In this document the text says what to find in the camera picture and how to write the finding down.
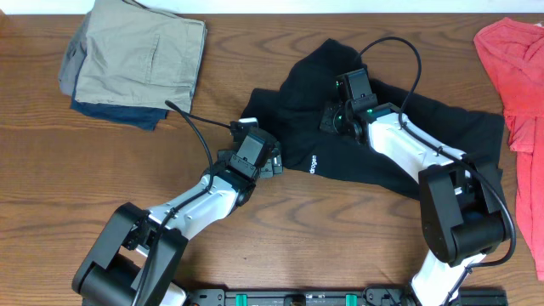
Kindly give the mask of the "black t-shirt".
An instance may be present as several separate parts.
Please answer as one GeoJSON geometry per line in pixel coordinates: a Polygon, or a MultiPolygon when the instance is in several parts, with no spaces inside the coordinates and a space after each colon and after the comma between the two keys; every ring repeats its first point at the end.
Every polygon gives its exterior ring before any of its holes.
{"type": "MultiPolygon", "coordinates": [[[[363,67],[357,51],[327,39],[298,61],[277,91],[252,91],[244,117],[273,134],[281,145],[285,167],[342,181],[377,184],[418,199],[419,187],[393,161],[350,137],[320,130],[326,102],[337,98],[336,77],[363,67]]],[[[380,103],[406,102],[405,114],[442,143],[470,155],[500,160],[505,121],[497,114],[445,105],[417,93],[408,94],[377,79],[371,90],[380,103]]]]}

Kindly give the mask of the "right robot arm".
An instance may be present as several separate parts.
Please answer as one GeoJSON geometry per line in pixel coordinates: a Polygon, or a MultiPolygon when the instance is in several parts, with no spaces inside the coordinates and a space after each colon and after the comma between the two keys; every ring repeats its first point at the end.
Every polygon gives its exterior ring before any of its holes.
{"type": "Polygon", "coordinates": [[[378,296],[391,305],[458,305],[461,284],[485,256],[508,241],[504,264],[516,245],[512,217],[504,201],[496,164],[473,159],[413,124],[391,103],[371,96],[326,103],[320,129],[386,156],[419,187],[422,233],[429,251],[404,290],[383,288],[378,296]]]}

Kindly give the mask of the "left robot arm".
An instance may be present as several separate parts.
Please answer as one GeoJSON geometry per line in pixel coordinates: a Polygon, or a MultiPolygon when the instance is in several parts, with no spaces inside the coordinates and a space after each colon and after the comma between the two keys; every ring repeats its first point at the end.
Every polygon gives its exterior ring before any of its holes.
{"type": "Polygon", "coordinates": [[[279,142],[246,138],[224,150],[198,183],[159,206],[119,206],[75,273],[86,305],[181,305],[173,278],[189,241],[243,206],[257,181],[281,173],[279,142]]]}

